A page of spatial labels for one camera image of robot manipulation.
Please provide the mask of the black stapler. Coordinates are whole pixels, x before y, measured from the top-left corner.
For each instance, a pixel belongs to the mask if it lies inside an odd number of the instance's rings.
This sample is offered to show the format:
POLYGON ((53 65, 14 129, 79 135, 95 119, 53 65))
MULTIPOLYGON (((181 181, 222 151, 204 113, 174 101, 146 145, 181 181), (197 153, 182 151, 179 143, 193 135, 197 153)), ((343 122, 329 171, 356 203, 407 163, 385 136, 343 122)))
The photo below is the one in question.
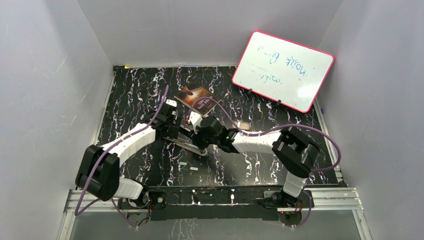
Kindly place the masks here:
POLYGON ((193 130, 186 125, 180 125, 180 132, 184 135, 190 135, 193 133, 193 130))

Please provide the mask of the beige stapler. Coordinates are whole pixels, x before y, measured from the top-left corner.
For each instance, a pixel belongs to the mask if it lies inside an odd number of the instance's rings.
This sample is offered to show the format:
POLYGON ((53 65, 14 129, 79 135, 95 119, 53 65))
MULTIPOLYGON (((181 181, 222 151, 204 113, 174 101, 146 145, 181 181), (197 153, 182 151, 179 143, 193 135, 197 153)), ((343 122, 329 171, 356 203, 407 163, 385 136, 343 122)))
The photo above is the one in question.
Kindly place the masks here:
POLYGON ((165 140, 171 141, 173 143, 175 143, 177 146, 188 150, 194 154, 197 154, 199 156, 206 156, 208 154, 207 149, 199 149, 197 146, 195 146, 194 144, 190 143, 187 140, 184 140, 182 138, 170 138, 170 137, 164 137, 165 140))

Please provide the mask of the cardboard staple tray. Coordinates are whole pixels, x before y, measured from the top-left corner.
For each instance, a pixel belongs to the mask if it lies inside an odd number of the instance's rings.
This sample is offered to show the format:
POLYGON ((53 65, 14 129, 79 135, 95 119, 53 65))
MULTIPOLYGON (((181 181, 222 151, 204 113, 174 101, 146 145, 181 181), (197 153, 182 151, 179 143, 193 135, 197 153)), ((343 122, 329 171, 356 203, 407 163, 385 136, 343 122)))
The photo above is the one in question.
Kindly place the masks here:
POLYGON ((250 124, 244 121, 237 121, 236 126, 241 130, 249 131, 251 129, 250 124))

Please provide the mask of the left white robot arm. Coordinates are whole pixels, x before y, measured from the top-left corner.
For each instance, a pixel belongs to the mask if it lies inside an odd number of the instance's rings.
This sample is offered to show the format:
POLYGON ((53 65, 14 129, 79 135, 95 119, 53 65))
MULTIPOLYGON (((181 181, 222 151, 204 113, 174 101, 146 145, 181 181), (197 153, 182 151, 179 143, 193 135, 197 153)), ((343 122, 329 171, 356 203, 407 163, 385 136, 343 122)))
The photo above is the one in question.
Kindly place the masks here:
POLYGON ((129 132, 102 146, 86 148, 75 184, 102 201, 111 198, 129 199, 137 208, 149 203, 148 187, 134 179, 122 177, 120 168, 142 148, 164 137, 179 133, 181 114, 177 102, 166 100, 158 113, 150 113, 129 132))

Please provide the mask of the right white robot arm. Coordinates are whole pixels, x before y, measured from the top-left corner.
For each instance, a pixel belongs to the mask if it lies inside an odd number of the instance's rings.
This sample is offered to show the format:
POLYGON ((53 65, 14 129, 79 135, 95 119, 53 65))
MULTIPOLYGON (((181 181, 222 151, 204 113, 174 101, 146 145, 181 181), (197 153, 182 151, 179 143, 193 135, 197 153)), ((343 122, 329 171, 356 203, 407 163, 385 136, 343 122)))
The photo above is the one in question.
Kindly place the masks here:
POLYGON ((226 153, 264 153, 276 156, 287 174, 280 193, 265 197, 260 204, 267 208, 297 207, 302 199, 306 180, 320 154, 319 146, 294 126, 269 133, 243 132, 226 128, 213 116, 195 116, 186 120, 192 127, 192 143, 204 150, 210 145, 226 153))

